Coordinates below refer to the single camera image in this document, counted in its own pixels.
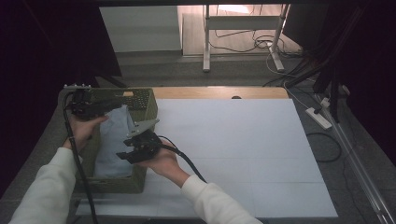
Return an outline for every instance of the wall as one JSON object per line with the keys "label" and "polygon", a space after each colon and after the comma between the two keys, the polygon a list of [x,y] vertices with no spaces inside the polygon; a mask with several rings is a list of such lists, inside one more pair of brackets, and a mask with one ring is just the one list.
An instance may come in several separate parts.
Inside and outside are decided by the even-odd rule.
{"label": "wall", "polygon": [[181,49],[177,7],[101,7],[115,52]]}

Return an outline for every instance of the white paper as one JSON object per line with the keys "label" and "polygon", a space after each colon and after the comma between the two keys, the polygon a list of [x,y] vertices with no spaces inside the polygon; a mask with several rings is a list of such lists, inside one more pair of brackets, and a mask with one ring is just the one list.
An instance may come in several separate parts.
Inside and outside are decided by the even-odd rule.
{"label": "white paper", "polygon": [[[292,100],[157,100],[157,105],[155,133],[170,138],[208,182],[253,216],[337,217]],[[151,170],[142,194],[113,199],[97,205],[97,214],[197,217],[180,189]],[[78,215],[89,213],[81,203]]]}

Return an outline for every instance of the gray cloth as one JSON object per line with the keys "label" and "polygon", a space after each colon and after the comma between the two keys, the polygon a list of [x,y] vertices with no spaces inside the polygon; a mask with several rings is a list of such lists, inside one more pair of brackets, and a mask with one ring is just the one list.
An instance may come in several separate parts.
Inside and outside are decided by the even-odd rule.
{"label": "gray cloth", "polygon": [[96,157],[94,176],[129,176],[132,174],[132,164],[121,160],[116,153],[134,149],[123,143],[134,122],[126,105],[110,111],[107,115],[109,119],[100,125],[101,146]]}

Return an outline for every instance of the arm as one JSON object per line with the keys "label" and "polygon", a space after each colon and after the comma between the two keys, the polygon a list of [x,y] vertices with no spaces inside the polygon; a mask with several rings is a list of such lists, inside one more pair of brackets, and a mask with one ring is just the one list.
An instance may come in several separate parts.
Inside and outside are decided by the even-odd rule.
{"label": "arm", "polygon": [[178,185],[182,194],[193,204],[195,213],[206,223],[261,223],[219,186],[206,184],[197,175],[184,172],[174,152],[162,148],[154,159],[139,165],[151,168]]}
{"label": "arm", "polygon": [[[106,117],[90,121],[70,119],[78,150],[85,147],[96,124]],[[42,166],[35,181],[26,191],[10,224],[16,223],[65,223],[70,197],[76,183],[76,164],[69,140],[58,148],[49,164]]]}

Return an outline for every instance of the white sleeve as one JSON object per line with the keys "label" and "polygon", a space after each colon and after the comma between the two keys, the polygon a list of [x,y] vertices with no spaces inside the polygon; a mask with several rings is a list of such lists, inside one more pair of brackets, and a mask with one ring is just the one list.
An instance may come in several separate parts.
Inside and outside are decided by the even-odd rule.
{"label": "white sleeve", "polygon": [[72,150],[58,148],[49,164],[38,170],[10,224],[65,223],[76,170]]}
{"label": "white sleeve", "polygon": [[187,179],[181,192],[192,202],[196,214],[208,224],[261,223],[219,186],[206,184],[197,175]]}

